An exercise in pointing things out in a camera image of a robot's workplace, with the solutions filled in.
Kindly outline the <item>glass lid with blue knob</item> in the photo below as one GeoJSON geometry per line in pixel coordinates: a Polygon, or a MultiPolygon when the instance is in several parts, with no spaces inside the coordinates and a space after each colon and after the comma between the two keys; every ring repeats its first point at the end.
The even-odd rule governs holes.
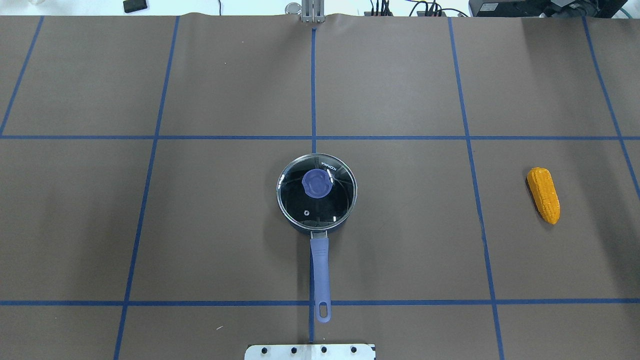
{"type": "Polygon", "coordinates": [[[342,159],[307,153],[279,175],[276,200],[282,215],[299,231],[334,231],[352,214],[358,182],[342,159]]]}

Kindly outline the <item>yellow corn cob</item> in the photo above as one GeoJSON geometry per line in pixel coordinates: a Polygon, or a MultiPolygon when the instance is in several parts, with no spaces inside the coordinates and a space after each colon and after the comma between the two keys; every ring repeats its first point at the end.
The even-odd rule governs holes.
{"type": "Polygon", "coordinates": [[[534,167],[526,174],[535,207],[546,223],[555,225],[562,213],[558,194],[550,171],[543,167],[534,167]]]}

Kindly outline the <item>silver mounting plate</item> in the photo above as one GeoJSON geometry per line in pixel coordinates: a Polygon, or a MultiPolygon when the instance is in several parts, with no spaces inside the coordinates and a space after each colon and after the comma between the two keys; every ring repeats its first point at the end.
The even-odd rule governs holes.
{"type": "Polygon", "coordinates": [[[374,344],[256,344],[247,347],[245,360],[375,360],[374,344]]]}

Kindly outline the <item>small black device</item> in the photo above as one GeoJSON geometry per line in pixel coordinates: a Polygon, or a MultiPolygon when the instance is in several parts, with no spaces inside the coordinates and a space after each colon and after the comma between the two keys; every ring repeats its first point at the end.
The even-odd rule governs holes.
{"type": "Polygon", "coordinates": [[[146,0],[123,0],[122,7],[125,14],[131,14],[148,9],[146,0]]]}

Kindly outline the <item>aluminium frame post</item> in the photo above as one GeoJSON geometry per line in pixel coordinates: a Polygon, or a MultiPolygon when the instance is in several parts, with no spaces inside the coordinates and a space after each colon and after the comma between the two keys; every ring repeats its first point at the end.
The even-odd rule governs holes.
{"type": "Polygon", "coordinates": [[[301,0],[301,21],[303,23],[324,23],[325,1],[324,0],[301,0]]]}

